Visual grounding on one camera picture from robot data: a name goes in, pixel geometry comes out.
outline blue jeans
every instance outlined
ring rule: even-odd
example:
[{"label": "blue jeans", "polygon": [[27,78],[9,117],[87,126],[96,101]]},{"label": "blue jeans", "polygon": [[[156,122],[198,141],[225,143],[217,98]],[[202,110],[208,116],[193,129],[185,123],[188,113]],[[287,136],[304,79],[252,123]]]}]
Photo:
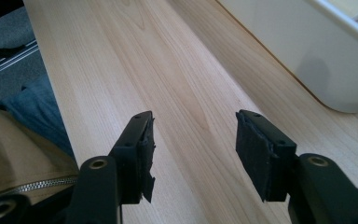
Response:
[{"label": "blue jeans", "polygon": [[26,83],[20,93],[3,99],[0,105],[25,127],[75,159],[48,76]]}]

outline metal zipper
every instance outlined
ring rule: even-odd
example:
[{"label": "metal zipper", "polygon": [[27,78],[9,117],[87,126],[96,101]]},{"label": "metal zipper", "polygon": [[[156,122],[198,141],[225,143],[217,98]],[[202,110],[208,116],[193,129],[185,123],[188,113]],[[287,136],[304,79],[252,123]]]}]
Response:
[{"label": "metal zipper", "polygon": [[67,176],[57,179],[42,180],[34,183],[20,185],[13,189],[7,189],[1,191],[0,196],[7,195],[7,194],[18,194],[18,193],[28,192],[36,189],[46,189],[51,187],[70,185],[70,184],[75,184],[76,181],[77,181],[77,176]]}]

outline light wood tabletop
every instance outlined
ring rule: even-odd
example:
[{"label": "light wood tabletop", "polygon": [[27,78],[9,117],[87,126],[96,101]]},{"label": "light wood tabletop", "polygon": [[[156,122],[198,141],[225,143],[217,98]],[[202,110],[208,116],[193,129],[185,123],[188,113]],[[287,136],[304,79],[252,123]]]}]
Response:
[{"label": "light wood tabletop", "polygon": [[152,203],[125,223],[290,223],[261,203],[235,151],[240,109],[358,187],[358,114],[321,105],[215,0],[25,0],[80,165],[152,110]]}]

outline metal ring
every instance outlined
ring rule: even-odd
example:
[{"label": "metal ring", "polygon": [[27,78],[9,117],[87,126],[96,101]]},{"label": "metal ring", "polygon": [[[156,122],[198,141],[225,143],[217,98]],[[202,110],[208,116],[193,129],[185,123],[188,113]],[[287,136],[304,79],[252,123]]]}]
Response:
[{"label": "metal ring", "polygon": [[0,202],[0,218],[9,214],[16,207],[16,201],[10,199]]},{"label": "metal ring", "polygon": [[312,156],[308,158],[308,161],[316,166],[328,166],[328,161],[321,157]]},{"label": "metal ring", "polygon": [[89,168],[92,170],[98,170],[98,169],[104,168],[104,166],[106,166],[106,165],[107,165],[107,160],[98,159],[98,160],[92,161],[89,164]]}]

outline gray floor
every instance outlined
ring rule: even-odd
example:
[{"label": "gray floor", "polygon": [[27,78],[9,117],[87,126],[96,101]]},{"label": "gray floor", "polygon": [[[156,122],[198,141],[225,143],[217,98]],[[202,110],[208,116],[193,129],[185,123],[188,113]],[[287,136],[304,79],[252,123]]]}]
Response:
[{"label": "gray floor", "polygon": [[[31,23],[24,7],[0,18],[0,48],[15,48],[34,39]],[[30,80],[46,74],[39,51],[0,72],[0,100],[21,90]]]}]

